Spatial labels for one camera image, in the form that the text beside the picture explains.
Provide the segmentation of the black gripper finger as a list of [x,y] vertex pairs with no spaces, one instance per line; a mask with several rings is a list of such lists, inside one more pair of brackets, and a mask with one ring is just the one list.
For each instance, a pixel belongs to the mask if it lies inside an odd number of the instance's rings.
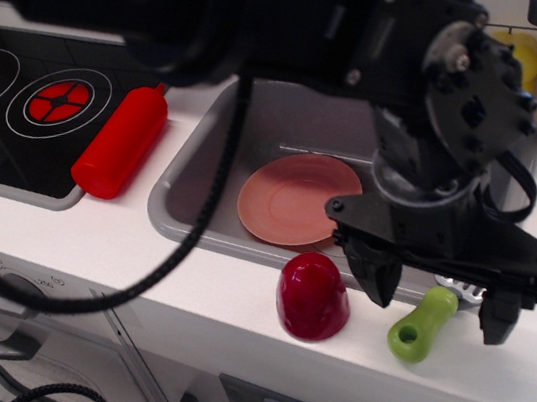
[[479,321],[484,344],[504,344],[519,319],[522,297],[509,290],[488,289],[480,306]]
[[364,293],[379,307],[388,307],[404,266],[396,246],[373,237],[351,236],[343,250],[352,275]]

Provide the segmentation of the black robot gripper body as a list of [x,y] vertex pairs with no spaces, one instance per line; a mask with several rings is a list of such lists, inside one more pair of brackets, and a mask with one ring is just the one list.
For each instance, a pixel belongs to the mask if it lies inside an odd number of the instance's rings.
[[366,193],[326,204],[343,252],[351,236],[377,238],[396,246],[403,269],[513,291],[522,309],[537,306],[537,238],[520,226],[532,208],[498,210],[488,171],[453,175],[433,188],[417,187],[383,159],[371,173]]

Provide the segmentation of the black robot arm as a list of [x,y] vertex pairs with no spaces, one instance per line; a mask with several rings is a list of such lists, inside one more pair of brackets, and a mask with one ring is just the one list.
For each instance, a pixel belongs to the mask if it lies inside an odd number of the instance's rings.
[[379,139],[373,193],[326,213],[371,301],[391,301],[405,266],[484,288],[485,344],[537,306],[529,209],[498,210],[498,163],[530,199],[536,183],[512,146],[535,131],[521,67],[482,29],[475,0],[13,0],[27,20],[122,36],[172,86],[256,77],[363,99]]

